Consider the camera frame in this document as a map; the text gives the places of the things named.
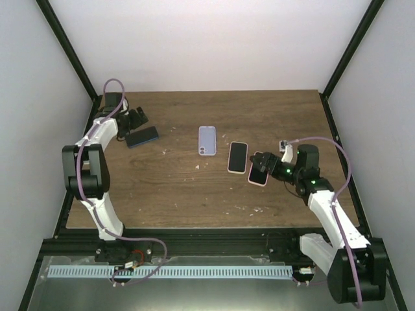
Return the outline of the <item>blue black phone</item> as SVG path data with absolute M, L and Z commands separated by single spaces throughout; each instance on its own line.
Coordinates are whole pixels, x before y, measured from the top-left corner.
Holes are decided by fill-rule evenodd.
M 126 136 L 126 145 L 129 148 L 154 141 L 159 138 L 158 131 L 155 126 L 151 126 Z

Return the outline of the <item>lavender phone case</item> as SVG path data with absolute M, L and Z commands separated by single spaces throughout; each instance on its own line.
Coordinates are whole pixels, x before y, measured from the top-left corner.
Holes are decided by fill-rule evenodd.
M 198 154 L 200 156 L 215 156 L 217 153 L 216 128 L 200 126 L 198 129 Z

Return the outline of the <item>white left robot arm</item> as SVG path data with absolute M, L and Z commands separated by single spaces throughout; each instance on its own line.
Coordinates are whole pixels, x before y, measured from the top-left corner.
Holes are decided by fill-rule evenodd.
M 104 151 L 112 139 L 124 141 L 147 123 L 148 118 L 142 109 L 129 108 L 128 99 L 120 92 L 107 93 L 103 99 L 103 107 L 94 116 L 91 128 L 83 138 L 62 148 L 64 183 L 66 190 L 88 210 L 99 238 L 113 241 L 110 255 L 124 262 L 132 256 L 133 247 L 118 239 L 125 226 L 110 199 L 110 172 Z

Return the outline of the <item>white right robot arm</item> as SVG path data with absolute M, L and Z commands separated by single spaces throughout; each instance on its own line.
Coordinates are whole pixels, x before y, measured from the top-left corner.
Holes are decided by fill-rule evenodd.
M 320 175 L 318 147 L 284 146 L 281 157 L 265 152 L 250 156 L 252 166 L 276 180 L 294 185 L 297 195 L 320 221 L 325 235 L 309 233 L 288 245 L 292 259 L 309 257 L 326 275 L 338 304 L 380 301 L 386 294 L 387 255 L 353 225 L 330 182 Z

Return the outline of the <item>grey metal front plate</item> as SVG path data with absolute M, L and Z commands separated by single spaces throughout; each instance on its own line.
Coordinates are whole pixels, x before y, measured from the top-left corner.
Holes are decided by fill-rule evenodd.
M 146 265 L 109 279 L 49 278 L 53 265 L 113 266 L 82 259 L 43 260 L 29 310 L 352 310 L 331 298 L 323 273 L 309 284 L 291 279 L 155 279 Z M 285 266 L 250 257 L 177 257 L 166 266 Z

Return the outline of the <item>black left frame post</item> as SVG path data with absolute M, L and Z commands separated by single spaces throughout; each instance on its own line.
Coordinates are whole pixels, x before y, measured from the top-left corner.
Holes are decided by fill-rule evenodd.
M 87 72 L 84 69 L 75 49 L 73 48 L 70 39 L 68 38 L 58 16 L 56 15 L 50 1 L 48 0 L 36 0 L 36 4 L 41 10 L 46 22 L 50 26 L 55 38 L 58 40 L 62 50 L 64 51 L 67 59 L 72 65 L 75 73 L 77 74 L 81 84 L 83 85 L 89 98 L 94 101 L 97 99 L 98 94 L 89 79 Z

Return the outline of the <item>black frame post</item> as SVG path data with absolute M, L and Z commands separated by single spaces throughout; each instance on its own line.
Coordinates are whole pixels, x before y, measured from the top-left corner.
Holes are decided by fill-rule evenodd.
M 342 75 L 344 74 L 347 66 L 350 64 L 354 54 L 356 53 L 359 45 L 363 41 L 366 33 L 370 29 L 377 14 L 382 8 L 385 0 L 371 0 L 366 11 L 364 12 L 357 28 L 355 29 L 353 36 L 347 44 L 340 60 L 338 61 L 335 70 L 333 71 L 328 83 L 326 84 L 324 91 L 320 93 L 320 96 L 324 100 L 328 100 L 331 94 L 334 92 L 337 84 L 339 83 Z
M 89 98 L 94 101 L 97 99 L 98 94 L 89 79 L 87 72 L 84 69 L 75 49 L 73 48 L 70 39 L 68 38 L 58 16 L 56 15 L 50 1 L 48 0 L 36 0 L 36 4 L 41 10 L 46 22 L 50 26 L 55 38 L 58 40 L 62 50 L 64 51 L 67 59 L 72 65 L 75 73 L 77 74 L 81 84 L 83 85 Z

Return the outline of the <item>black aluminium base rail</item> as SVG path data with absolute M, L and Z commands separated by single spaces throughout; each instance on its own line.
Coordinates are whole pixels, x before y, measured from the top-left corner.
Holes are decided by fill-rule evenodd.
M 134 257 L 145 261 L 162 257 L 249 256 L 271 261 L 302 263 L 300 237 L 307 233 L 328 237 L 321 228 L 237 228 L 237 229 L 127 229 L 129 237 L 150 237 L 163 241 L 129 242 L 98 238 L 94 229 L 63 229 L 41 245 L 43 256 L 96 256 L 110 262 L 125 262 Z

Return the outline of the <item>black right frame post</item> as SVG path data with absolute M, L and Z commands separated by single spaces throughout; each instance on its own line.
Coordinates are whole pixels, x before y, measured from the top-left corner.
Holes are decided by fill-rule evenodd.
M 354 54 L 356 53 L 359 45 L 363 41 L 366 33 L 370 29 L 377 14 L 382 8 L 385 0 L 371 0 L 366 11 L 364 12 L 357 28 L 355 29 L 353 36 L 347 44 L 340 60 L 338 61 L 335 70 L 333 71 L 328 83 L 326 84 L 324 91 L 320 93 L 320 96 L 324 100 L 328 100 L 331 94 L 334 92 L 337 84 L 339 83 L 342 75 L 344 74 L 347 66 L 350 64 Z

